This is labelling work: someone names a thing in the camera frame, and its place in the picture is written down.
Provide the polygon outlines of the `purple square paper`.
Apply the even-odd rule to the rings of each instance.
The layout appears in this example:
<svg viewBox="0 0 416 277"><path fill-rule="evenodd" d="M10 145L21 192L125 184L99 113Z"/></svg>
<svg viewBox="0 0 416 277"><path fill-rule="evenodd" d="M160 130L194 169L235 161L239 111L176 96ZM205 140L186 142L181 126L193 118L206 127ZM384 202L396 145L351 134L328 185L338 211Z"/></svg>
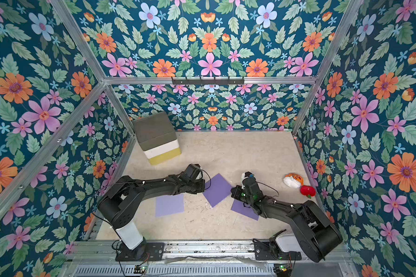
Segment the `purple square paper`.
<svg viewBox="0 0 416 277"><path fill-rule="evenodd" d="M221 174L217 174L210 180L203 195L210 206L214 208L231 195L231 189L231 184Z"/></svg>
<svg viewBox="0 0 416 277"><path fill-rule="evenodd" d="M234 200L233 201L231 210L233 212L236 212L240 215L243 215L245 217L248 217L248 218L254 219L254 220L258 220L258 218L260 217L259 215L257 215L254 212L254 210L251 207L245 205L245 203L240 202L239 200Z"/></svg>

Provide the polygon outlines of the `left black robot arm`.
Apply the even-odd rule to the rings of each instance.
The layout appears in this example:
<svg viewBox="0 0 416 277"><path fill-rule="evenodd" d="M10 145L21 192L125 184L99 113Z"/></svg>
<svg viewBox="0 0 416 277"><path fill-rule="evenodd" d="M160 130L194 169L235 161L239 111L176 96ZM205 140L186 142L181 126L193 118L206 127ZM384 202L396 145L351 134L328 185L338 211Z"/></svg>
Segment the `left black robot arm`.
<svg viewBox="0 0 416 277"><path fill-rule="evenodd" d="M104 194L98 211L124 246L128 250L135 250L146 242L134 223L134 216L142 201L182 193L196 195L203 193L205 186L203 170L198 164L190 164L180 174L171 174L162 179L135 180L126 175Z"/></svg>

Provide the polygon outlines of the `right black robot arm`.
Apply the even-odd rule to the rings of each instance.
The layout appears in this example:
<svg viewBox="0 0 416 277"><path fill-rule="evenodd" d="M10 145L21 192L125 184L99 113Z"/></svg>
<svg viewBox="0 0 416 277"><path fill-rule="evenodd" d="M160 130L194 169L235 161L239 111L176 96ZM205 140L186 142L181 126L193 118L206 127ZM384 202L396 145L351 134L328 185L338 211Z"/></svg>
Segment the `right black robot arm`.
<svg viewBox="0 0 416 277"><path fill-rule="evenodd" d="M282 230L269 239L267 247L275 259L303 252L318 263L343 242L338 228L315 202L291 204L266 196L251 172L243 174L242 184L231 189L231 197L251 208L259 217L290 225L292 234L284 235Z"/></svg>

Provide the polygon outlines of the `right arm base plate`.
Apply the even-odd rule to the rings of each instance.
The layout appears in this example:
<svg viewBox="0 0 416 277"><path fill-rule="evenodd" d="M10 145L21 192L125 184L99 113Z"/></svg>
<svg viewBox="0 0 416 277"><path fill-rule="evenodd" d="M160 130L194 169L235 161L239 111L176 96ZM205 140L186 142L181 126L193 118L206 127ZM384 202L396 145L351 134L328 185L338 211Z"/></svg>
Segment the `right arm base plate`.
<svg viewBox="0 0 416 277"><path fill-rule="evenodd" d="M275 242L253 239L254 254L257 261L281 260L294 262L302 259L300 252L283 252Z"/></svg>

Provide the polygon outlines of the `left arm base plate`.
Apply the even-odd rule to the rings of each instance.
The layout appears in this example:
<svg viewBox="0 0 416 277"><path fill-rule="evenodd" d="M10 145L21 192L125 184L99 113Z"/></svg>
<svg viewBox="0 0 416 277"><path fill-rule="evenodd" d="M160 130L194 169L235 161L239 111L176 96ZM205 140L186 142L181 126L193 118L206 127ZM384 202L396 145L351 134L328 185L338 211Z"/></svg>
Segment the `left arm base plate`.
<svg viewBox="0 0 416 277"><path fill-rule="evenodd" d="M156 262L162 260L165 244L162 242L142 242L133 250L125 244L116 248L117 262Z"/></svg>

